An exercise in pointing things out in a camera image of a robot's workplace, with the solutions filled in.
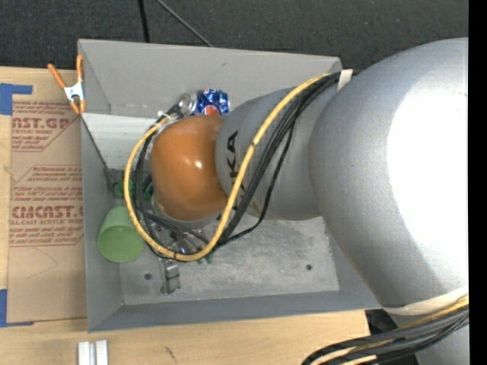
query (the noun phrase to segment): wooden table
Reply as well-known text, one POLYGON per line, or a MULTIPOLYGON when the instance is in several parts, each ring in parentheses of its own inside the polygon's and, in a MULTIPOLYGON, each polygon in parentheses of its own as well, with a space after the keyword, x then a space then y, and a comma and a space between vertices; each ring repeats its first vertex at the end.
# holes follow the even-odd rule
MULTIPOLYGON (((64 71, 66 82, 75 73, 64 71)), ((0 68, 0 82, 59 90, 46 69, 0 68)), ((7 286, 11 117, 0 115, 0 289, 7 286)), ((0 363, 75 364, 80 341, 109 342, 110 364, 299 364, 328 344, 367 335, 363 311, 88 334, 86 319, 0 328, 0 363)))

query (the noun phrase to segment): green cup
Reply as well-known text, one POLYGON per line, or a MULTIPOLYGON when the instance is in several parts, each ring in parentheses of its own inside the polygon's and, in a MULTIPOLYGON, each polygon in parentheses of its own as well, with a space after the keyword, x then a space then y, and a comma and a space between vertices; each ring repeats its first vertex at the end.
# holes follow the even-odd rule
POLYGON ((112 262, 132 261, 144 249, 144 240, 130 220, 127 207, 114 207, 108 212, 98 234, 98 249, 112 262))

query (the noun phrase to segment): orange clip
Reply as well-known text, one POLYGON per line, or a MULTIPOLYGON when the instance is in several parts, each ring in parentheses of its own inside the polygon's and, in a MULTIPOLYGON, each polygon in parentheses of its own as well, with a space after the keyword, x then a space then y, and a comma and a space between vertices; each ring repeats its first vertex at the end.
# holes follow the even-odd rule
POLYGON ((71 108, 79 115, 79 113, 83 113, 86 110, 86 99, 84 98, 84 90, 83 90, 83 56, 79 55, 76 59, 76 72, 77 72, 77 79, 78 82, 73 85, 72 87, 66 87, 65 82, 62 80, 61 75, 57 71, 56 67, 53 64, 48 64, 47 68, 53 74, 54 79, 58 83, 58 85, 65 91, 66 96, 70 102, 71 108), (75 102, 75 98, 79 98, 79 106, 75 102))

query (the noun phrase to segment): black cord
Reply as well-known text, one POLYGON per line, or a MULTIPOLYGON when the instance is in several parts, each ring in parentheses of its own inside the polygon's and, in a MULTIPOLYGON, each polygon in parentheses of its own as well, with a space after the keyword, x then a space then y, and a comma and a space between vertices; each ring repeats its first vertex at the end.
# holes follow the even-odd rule
MULTIPOLYGON (((304 90, 301 94, 298 94, 287 106, 284 116, 282 117, 278 126, 275 128, 270 139, 268 140, 266 148, 264 149, 263 154, 261 155, 261 158, 259 160, 259 163, 257 164, 256 170, 253 174, 253 178, 250 180, 249 185, 246 188, 245 194, 243 195, 240 204, 238 205, 237 210, 234 213, 234 216, 232 217, 230 223, 226 226, 223 234, 221 235, 221 238, 218 242, 219 245, 224 245, 225 243, 228 242, 231 233, 233 233, 236 226, 240 222, 241 218, 245 214, 257 190, 257 187, 259 186, 260 180, 262 179, 265 171, 267 170, 267 167, 272 159, 272 156, 277 151, 279 145, 282 143, 282 139, 284 138, 285 134, 294 128, 294 124, 297 118, 299 117, 299 115, 302 114, 302 112, 313 102, 313 100, 317 96, 319 96, 322 92, 324 92, 325 89, 334 85, 338 81, 338 79, 339 79, 339 73, 335 73, 333 75, 328 75, 325 76, 324 78, 321 78, 311 88, 308 88, 308 90, 304 90)), ((285 149, 285 151, 283 151, 284 156, 286 153, 287 153, 287 148, 285 149)), ((276 171, 277 172, 275 172, 272 179, 277 179, 277 175, 279 174, 280 167, 276 167, 276 171)), ((266 194, 267 205, 269 204, 270 195, 272 194, 272 189, 274 188, 272 182, 271 182, 271 186, 269 187, 268 192, 266 194)), ((249 233, 250 231, 254 230, 256 226, 260 224, 261 221, 262 220, 259 219, 256 225, 251 227, 251 229, 248 229, 248 231, 245 230, 244 233, 249 233)))
POLYGON ((224 242, 219 243, 213 249, 213 252, 216 251, 217 249, 219 249, 220 247, 222 247, 223 245, 226 245, 229 242, 233 242, 233 241, 241 238, 242 236, 247 235, 248 233, 254 231, 259 226, 259 224, 264 220, 264 217, 266 216, 267 208, 269 207, 269 203, 270 203, 270 199, 271 199, 271 195, 272 195, 272 190, 274 189, 275 183, 277 182, 277 179, 279 177, 279 173, 281 171, 282 164, 284 163, 285 156, 288 153, 288 149, 291 146, 291 139, 292 139, 292 134, 294 131, 295 122, 296 121, 294 121, 294 123, 291 127, 291 130, 289 131, 288 139, 286 141, 285 147, 281 153, 281 157, 279 158, 277 165, 275 166, 274 174, 272 176, 272 180, 271 180, 271 183, 269 185, 269 188, 267 189, 266 199, 264 201, 264 205, 263 205, 263 208, 261 210, 259 220, 252 227, 249 227, 246 230, 241 231, 238 234, 235 234, 233 237, 226 239, 224 242))
POLYGON ((344 354, 340 357, 333 358, 323 362, 327 365, 338 365, 343 362, 356 360, 370 355, 377 355, 377 360, 371 360, 365 363, 387 363, 397 358, 403 358, 414 354, 416 351, 429 348, 434 343, 445 338, 457 329, 464 327, 469 320, 469 307, 453 311, 446 316, 438 319, 424 322, 421 325, 414 325, 408 328, 397 328, 390 332, 384 332, 363 338, 351 339, 330 345, 326 348, 319 349, 310 354, 302 365, 310 365, 321 357, 326 356, 342 349, 360 347, 364 344, 385 342, 393 340, 376 348, 365 348, 352 353, 344 354))
MULTIPOLYGON (((160 122, 164 117, 165 116, 162 116, 161 118, 159 118, 156 121, 156 123, 160 122)), ((201 234, 199 234, 199 233, 197 233, 195 231, 181 229, 181 228, 179 228, 179 227, 177 227, 175 225, 172 225, 172 223, 170 223, 169 221, 164 220, 161 217, 158 217, 158 216, 153 215, 153 214, 149 214, 147 212, 147 210, 145 209, 145 207, 144 207, 144 202, 143 202, 143 199, 144 199, 144 191, 147 189, 148 184, 150 184, 150 182, 151 182, 150 175, 147 176, 144 180, 142 179, 143 173, 144 173, 144 161, 145 161, 145 157, 147 155, 148 147, 149 147, 150 143, 152 142, 152 139, 154 138, 155 134, 156 133, 150 135, 147 138, 147 140, 144 142, 144 146, 142 147, 141 152, 140 152, 140 154, 138 156, 137 164, 135 165, 135 171, 134 171, 134 204, 135 204, 135 209, 136 210, 138 209, 141 212, 142 219, 145 222, 145 226, 148 229, 149 236, 153 240, 157 240, 157 237, 154 234, 154 231, 152 230, 152 226, 149 223, 149 221, 153 221, 156 224, 159 224, 159 225, 167 228, 168 230, 174 232, 178 236, 181 236, 182 238, 184 238, 188 242, 192 243, 196 248, 199 248, 198 245, 196 245, 192 240, 190 240, 187 237, 187 234, 191 234, 192 236, 194 236, 195 238, 197 238, 198 240, 200 240, 204 244, 207 244, 208 243, 208 240, 203 235, 201 235, 201 234)), ((156 253, 156 251, 153 250, 152 248, 151 248, 151 250, 157 256, 159 256, 161 258, 163 257, 162 255, 159 255, 158 253, 156 253)))
POLYGON ((205 45, 208 47, 213 47, 213 45, 197 30, 195 30, 189 23, 187 23, 184 19, 181 18, 173 9, 171 9, 166 3, 162 0, 155 0, 162 8, 164 8, 167 12, 173 15, 184 27, 190 30, 193 34, 195 34, 205 45))
POLYGON ((144 0, 137 0, 137 2, 138 2, 138 10, 140 11, 140 18, 142 21, 142 29, 144 30, 144 40, 146 43, 150 43, 151 38, 149 36, 149 28, 147 25, 147 16, 145 16, 144 0))

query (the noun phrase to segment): yellow cable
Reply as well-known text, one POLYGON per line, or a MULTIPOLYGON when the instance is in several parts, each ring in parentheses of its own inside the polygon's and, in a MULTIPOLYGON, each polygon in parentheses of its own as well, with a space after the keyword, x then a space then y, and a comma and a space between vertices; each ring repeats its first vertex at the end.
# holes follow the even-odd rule
POLYGON ((269 129, 270 125, 274 120, 277 118, 279 113, 286 107, 291 100, 293 100, 300 92, 303 90, 307 89, 309 86, 320 80, 321 78, 327 76, 327 75, 321 75, 317 76, 315 78, 311 78, 310 80, 304 82, 301 85, 298 85, 296 88, 294 88, 291 92, 289 92, 284 99, 282 99, 277 106, 272 110, 272 112, 267 116, 267 119, 264 121, 264 123, 260 126, 259 130, 257 131, 256 135, 254 136, 252 142, 250 143, 249 148, 247 149, 247 152, 245 153, 245 157, 242 160, 242 164, 240 165, 240 169, 237 174, 237 178, 235 179, 234 186, 232 187, 232 190, 230 192, 230 195, 228 196, 227 204, 225 205, 224 211, 221 214, 221 219, 220 222, 218 223, 218 227, 215 231, 215 234, 213 237, 210 239, 208 244, 198 252, 194 254, 180 254, 177 252, 173 252, 166 247, 162 246, 160 243, 157 243, 155 240, 153 240, 149 234, 147 234, 144 230, 144 228, 141 226, 141 224, 138 222, 137 215, 134 212, 133 206, 132 206, 132 200, 130 198, 130 189, 129 189, 129 179, 130 179, 130 171, 132 169, 132 165, 135 159, 135 156, 138 153, 138 150, 140 147, 145 143, 145 141, 148 139, 149 136, 151 136, 154 132, 156 132, 163 124, 167 123, 168 119, 163 119, 160 121, 157 125, 153 126, 151 129, 149 129, 144 136, 135 144, 135 147, 132 149, 132 153, 130 153, 129 160, 127 161, 127 165, 125 168, 125 175, 123 179, 123 194, 125 196, 125 202, 127 205, 127 209, 129 210, 129 216, 130 219, 132 220, 136 230, 141 234, 142 238, 145 240, 145 242, 148 243, 148 245, 162 254, 163 256, 166 256, 170 259, 176 259, 178 261, 183 261, 183 262, 190 262, 190 261, 197 261, 199 259, 202 259, 206 255, 208 255, 213 248, 215 247, 216 243, 220 239, 221 235, 223 234, 224 228, 227 225, 228 219, 231 215, 231 210, 234 207, 234 203, 237 200, 237 195, 240 190, 240 186, 242 182, 244 181, 244 176, 245 172, 247 171, 247 168, 249 166, 250 160, 252 159, 253 153, 255 151, 255 147, 259 144, 261 141, 262 137, 266 133, 266 131, 269 129))
MULTIPOLYGON (((454 311, 457 311, 460 308, 464 308, 465 306, 468 306, 468 305, 469 305, 469 294, 465 295, 465 297, 463 297, 462 299, 459 299, 456 303, 454 303, 454 304, 452 304, 452 305, 448 306, 447 308, 444 308, 444 309, 442 309, 440 311, 437 311, 436 313, 434 313, 434 314, 432 314, 430 316, 426 316, 425 318, 422 318, 420 320, 416 320, 415 322, 411 322, 411 323, 408 323, 406 325, 402 325, 401 327, 398 328, 398 330, 407 329, 409 327, 414 327, 415 325, 421 325, 423 323, 431 322, 431 321, 436 320, 436 319, 439 319, 442 316, 445 316, 445 315, 447 315, 449 313, 452 313, 454 311)), ((389 344, 389 343, 391 343, 393 341, 394 341, 393 339, 387 339, 387 340, 384 340, 384 341, 372 342, 372 343, 369 343, 369 344, 362 344, 360 346, 354 346, 353 348, 349 348, 349 351, 346 352, 345 354, 352 354, 352 353, 355 353, 357 351, 362 351, 364 349, 378 348, 380 346, 384 346, 385 344, 389 344)), ((334 351, 332 353, 329 353, 329 354, 327 354, 327 357, 328 356, 330 356, 331 358, 338 357, 339 355, 342 355, 341 351, 343 351, 343 350, 344 349, 341 349, 339 351, 334 351)), ((356 360, 343 363, 343 365, 359 364, 359 363, 363 363, 363 362, 369 361, 369 360, 371 360, 373 358, 374 358, 374 356, 368 355, 368 356, 363 357, 363 358, 358 358, 356 360)))

